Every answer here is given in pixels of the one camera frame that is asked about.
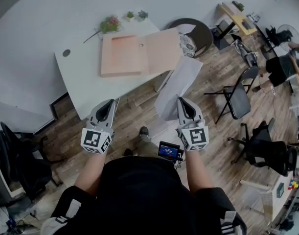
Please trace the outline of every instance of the black t-shirt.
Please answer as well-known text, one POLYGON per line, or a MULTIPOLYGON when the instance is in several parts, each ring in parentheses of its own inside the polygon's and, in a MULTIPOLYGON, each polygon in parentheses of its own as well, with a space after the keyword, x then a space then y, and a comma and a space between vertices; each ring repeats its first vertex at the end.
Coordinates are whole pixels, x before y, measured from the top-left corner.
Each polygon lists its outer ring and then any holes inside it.
POLYGON ((107 163, 96 197, 70 187, 62 194, 52 217, 66 217, 73 199, 81 207, 55 235, 215 235, 222 229, 246 234, 237 213, 230 223, 224 223, 226 211, 233 214, 235 209, 221 188, 192 194, 182 185, 173 164, 163 159, 125 157, 107 163))

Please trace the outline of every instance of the white marker cube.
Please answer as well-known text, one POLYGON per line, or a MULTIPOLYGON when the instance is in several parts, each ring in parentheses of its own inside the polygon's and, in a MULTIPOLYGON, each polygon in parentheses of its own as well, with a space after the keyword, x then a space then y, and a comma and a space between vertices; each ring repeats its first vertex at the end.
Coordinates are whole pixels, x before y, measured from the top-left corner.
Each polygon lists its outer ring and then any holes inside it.
POLYGON ((208 127, 182 129, 178 135, 183 142, 185 151, 201 150, 209 144, 208 127))
POLYGON ((112 138, 108 132, 82 129, 81 146, 89 152, 103 154, 110 145, 112 138))

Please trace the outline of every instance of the shirt sleeve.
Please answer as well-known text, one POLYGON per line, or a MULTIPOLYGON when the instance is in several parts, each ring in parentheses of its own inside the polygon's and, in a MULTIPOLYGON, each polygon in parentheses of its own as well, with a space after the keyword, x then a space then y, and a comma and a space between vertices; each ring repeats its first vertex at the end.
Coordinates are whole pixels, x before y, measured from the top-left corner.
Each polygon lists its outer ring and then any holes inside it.
POLYGON ((195 195, 200 203, 206 203, 212 209, 212 213, 220 218, 222 233, 235 235, 247 233, 244 221, 221 188, 200 189, 195 195))
POLYGON ((76 215, 81 215, 94 202, 95 197, 76 186, 66 189, 53 211, 51 218, 46 220, 41 228, 40 235, 53 235, 61 230, 76 215))

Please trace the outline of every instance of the open cardboard box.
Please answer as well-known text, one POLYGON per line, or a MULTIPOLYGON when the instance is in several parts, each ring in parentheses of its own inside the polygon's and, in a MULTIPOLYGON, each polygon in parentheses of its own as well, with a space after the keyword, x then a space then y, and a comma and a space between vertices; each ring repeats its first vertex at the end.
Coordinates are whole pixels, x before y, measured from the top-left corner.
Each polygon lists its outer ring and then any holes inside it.
POLYGON ((106 34, 101 76, 155 74, 173 70, 183 52, 178 31, 163 30, 144 37, 106 34))

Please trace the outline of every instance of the dark green shirt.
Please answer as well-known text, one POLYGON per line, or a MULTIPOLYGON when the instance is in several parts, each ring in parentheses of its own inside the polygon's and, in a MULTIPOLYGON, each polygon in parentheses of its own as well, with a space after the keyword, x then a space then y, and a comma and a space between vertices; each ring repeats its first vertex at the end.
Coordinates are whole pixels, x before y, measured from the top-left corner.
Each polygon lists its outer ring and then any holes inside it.
POLYGON ((284 56, 280 56, 279 57, 280 64, 287 78, 296 74, 293 63, 290 59, 290 53, 292 56, 295 57, 297 66, 299 67, 299 48, 291 50, 289 53, 287 53, 284 56))

